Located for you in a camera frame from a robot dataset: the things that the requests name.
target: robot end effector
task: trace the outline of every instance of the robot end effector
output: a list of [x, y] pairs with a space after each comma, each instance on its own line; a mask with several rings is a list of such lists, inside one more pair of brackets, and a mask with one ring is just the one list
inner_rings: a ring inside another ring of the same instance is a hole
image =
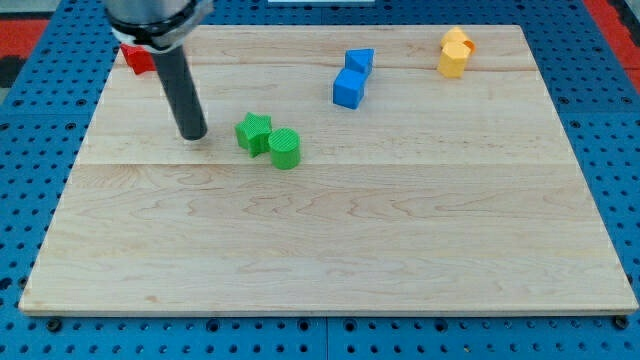
[[207, 125], [182, 43], [213, 11], [213, 0], [106, 0], [105, 6], [115, 37], [151, 53], [182, 137], [202, 138]]

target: yellow block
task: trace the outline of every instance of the yellow block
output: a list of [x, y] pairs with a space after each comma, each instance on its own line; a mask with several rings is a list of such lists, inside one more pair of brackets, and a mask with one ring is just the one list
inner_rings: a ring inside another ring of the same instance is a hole
[[476, 52], [476, 44], [459, 26], [451, 28], [451, 30], [447, 31], [447, 33], [444, 34], [442, 40], [440, 40], [440, 47], [444, 48], [444, 46], [450, 42], [463, 43], [469, 48], [469, 50], [471, 50], [471, 54]]
[[471, 50], [465, 44], [449, 42], [442, 48], [438, 71], [447, 78], [460, 78], [470, 55]]

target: stacked blue cubes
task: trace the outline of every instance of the stacked blue cubes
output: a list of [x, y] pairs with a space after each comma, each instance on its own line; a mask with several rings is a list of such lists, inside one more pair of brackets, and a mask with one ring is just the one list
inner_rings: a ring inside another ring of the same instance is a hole
[[353, 49], [345, 53], [345, 66], [333, 82], [333, 103], [357, 109], [373, 67], [373, 49]]

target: blue pegboard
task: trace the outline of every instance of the blue pegboard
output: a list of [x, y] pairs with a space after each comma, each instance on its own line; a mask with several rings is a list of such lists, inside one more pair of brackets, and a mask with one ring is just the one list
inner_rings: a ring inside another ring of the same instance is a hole
[[[63, 0], [0, 106], [0, 359], [635, 359], [640, 317], [52, 319], [17, 302], [117, 49], [100, 1]], [[219, 0], [208, 24], [521, 25], [607, 231], [640, 294], [640, 99], [577, 0]]]

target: green cylinder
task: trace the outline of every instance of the green cylinder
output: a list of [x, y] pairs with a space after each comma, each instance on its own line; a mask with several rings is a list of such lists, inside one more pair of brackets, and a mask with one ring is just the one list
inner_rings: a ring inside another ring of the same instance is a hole
[[271, 163], [280, 170], [293, 169], [300, 163], [300, 136], [292, 129], [278, 129], [269, 135]]

